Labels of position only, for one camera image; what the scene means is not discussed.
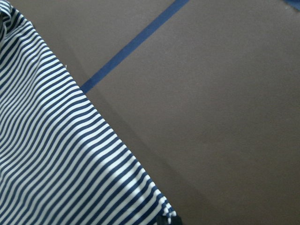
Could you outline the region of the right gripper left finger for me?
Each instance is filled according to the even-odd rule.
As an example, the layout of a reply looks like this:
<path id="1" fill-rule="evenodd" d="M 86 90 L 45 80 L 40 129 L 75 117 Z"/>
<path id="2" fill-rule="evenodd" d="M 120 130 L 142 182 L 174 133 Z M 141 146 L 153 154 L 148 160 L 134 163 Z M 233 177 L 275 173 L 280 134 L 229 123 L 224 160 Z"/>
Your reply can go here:
<path id="1" fill-rule="evenodd" d="M 158 216 L 157 225 L 168 225 L 168 218 L 166 216 Z"/>

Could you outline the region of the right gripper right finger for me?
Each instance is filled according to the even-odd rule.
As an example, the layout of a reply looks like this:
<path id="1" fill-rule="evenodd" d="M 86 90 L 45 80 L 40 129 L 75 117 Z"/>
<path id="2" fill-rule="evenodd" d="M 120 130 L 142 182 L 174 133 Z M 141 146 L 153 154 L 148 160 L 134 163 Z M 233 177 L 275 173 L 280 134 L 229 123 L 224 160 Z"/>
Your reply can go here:
<path id="1" fill-rule="evenodd" d="M 171 225 L 182 225 L 182 219 L 180 216 L 171 217 Z"/>

